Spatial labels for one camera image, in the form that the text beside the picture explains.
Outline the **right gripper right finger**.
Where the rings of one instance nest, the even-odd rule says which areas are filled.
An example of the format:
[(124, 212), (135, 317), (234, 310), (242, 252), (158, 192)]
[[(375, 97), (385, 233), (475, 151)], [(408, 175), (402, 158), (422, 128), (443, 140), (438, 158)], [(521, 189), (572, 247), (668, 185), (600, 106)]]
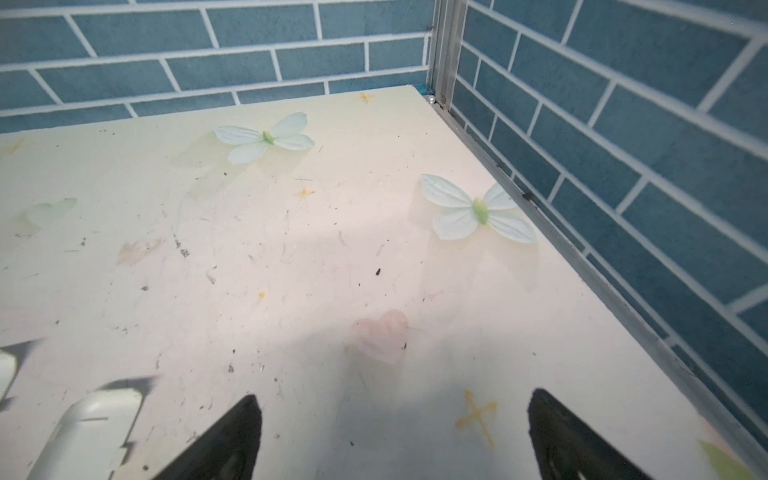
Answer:
[(529, 435), (543, 479), (650, 479), (542, 388), (532, 393), (528, 419)]

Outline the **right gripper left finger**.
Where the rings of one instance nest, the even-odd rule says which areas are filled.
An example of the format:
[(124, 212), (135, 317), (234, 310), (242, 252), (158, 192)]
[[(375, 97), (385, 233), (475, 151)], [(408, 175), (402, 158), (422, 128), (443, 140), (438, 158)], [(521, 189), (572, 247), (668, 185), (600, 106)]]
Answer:
[(251, 479), (262, 422), (256, 396), (244, 396), (155, 479)]

